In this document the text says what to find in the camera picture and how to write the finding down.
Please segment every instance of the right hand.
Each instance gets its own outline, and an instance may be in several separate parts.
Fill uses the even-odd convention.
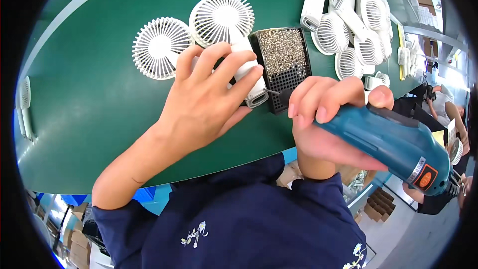
[[[386,86],[379,86],[368,96],[375,107],[393,107],[393,94]],[[378,160],[351,146],[341,138],[312,124],[330,121],[341,105],[365,105],[363,83],[357,77],[336,81],[328,77],[307,77],[292,93],[289,117],[293,119],[292,132],[296,146],[305,155],[336,164],[351,165],[362,170],[388,168]]]

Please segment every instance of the blue electric screwdriver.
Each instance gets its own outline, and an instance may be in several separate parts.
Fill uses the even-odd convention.
[[[292,90],[274,93],[283,105],[289,105]],[[377,159],[425,195],[456,197],[460,192],[447,151],[417,120],[367,104],[344,105],[328,123],[314,120],[314,124]]]

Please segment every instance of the floral embroidery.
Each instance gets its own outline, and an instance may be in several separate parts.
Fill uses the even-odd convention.
[[[362,243],[357,243],[357,245],[355,245],[355,248],[352,254],[358,257],[357,261],[353,261],[352,264],[350,263],[345,264],[342,267],[342,269],[352,269],[355,267],[357,267],[358,269],[361,268],[359,262],[363,259],[364,255],[362,254],[362,252],[365,250],[365,248],[360,250],[361,248],[362,248]]]
[[[197,247],[197,242],[199,241],[199,236],[202,235],[203,237],[205,237],[209,234],[209,232],[204,234],[205,231],[206,231],[206,221],[203,221],[199,224],[199,226],[197,227],[197,230],[195,228],[193,228],[193,232],[191,232],[191,233],[188,232],[188,236],[187,236],[186,239],[184,239],[184,238],[181,239],[181,244],[186,246],[189,243],[191,243],[192,238],[196,238],[196,240],[193,244],[193,248],[196,248]]]

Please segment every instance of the green work surface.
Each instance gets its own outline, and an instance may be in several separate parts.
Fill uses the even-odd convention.
[[[70,15],[39,51],[31,80],[32,143],[15,121],[18,165],[27,189],[88,194],[102,170],[160,116],[174,80],[142,75],[131,57],[140,28],[153,18],[188,22],[199,0],[88,0]],[[303,0],[248,0],[254,30],[297,27]],[[391,77],[395,97],[417,85],[399,81],[394,27],[393,54],[377,67]],[[336,78],[334,57],[314,47],[307,33],[314,75]],[[163,171],[145,186],[185,180],[245,164],[295,146],[287,114],[263,104],[223,137]],[[154,147],[145,154],[161,154]]]

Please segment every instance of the navy blue shirt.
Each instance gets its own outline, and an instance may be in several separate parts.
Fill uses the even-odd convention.
[[[365,235],[342,191],[338,173],[292,190],[202,183],[159,216],[135,200],[93,212],[116,268],[361,268]]]

